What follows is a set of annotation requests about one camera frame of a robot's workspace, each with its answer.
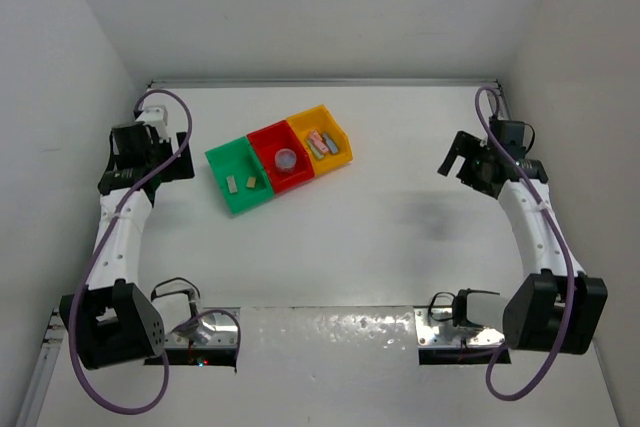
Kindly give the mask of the long grey eraser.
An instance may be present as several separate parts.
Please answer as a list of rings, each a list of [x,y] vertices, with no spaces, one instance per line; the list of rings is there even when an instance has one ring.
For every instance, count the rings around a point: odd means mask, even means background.
[[[238,192],[236,179],[233,175],[226,177],[226,185],[227,185],[228,192],[231,195],[236,194]]]

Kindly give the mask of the clear jar of clips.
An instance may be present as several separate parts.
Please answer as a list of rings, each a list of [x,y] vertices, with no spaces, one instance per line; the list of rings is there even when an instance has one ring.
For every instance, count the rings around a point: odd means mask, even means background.
[[[290,148],[281,148],[274,154],[276,170],[282,175],[294,172],[297,164],[296,152]]]

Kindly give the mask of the green highlighter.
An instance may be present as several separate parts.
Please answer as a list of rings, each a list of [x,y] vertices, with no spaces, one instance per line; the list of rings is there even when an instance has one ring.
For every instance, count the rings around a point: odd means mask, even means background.
[[[314,145],[309,144],[308,147],[316,159],[320,160],[324,158],[324,155]]]

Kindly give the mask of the blue highlighter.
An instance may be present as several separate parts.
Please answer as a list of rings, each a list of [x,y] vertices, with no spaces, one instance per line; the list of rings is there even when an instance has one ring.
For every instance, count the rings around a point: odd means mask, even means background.
[[[327,147],[328,147],[329,151],[331,152],[331,154],[332,155],[338,154],[339,153],[339,148],[338,148],[337,144],[335,143],[335,141],[331,138],[331,136],[326,132],[324,132],[322,134],[322,136],[323,136],[324,142],[327,145]]]

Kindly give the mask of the pink highlighter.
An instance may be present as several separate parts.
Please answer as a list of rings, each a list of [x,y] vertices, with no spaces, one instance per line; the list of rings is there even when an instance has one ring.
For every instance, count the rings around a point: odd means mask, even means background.
[[[310,140],[310,142],[322,153],[322,154],[326,154],[329,149],[327,147],[327,145],[324,143],[323,138],[320,136],[320,134],[316,131],[316,130],[311,130],[309,132],[308,138]]]

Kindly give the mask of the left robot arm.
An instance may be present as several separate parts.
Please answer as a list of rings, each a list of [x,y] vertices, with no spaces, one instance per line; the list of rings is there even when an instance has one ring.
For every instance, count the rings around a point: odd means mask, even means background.
[[[160,313],[138,287],[142,234],[163,183],[194,177],[189,149],[138,187],[136,182],[174,153],[165,121],[114,127],[98,183],[98,252],[76,314],[76,352],[84,368],[158,357],[164,349]]]

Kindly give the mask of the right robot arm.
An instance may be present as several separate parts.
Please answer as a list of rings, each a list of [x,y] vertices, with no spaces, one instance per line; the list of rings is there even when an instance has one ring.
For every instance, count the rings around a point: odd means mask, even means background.
[[[494,141],[456,134],[438,172],[447,175],[457,158],[462,184],[496,199],[518,247],[524,281],[511,298],[496,292],[462,289],[452,302],[457,327],[491,327],[514,350],[548,352],[571,311],[560,351],[584,354],[608,297],[604,281],[588,276],[570,249],[562,247],[550,222],[553,212],[548,176],[541,161],[527,156],[528,124],[491,118]]]

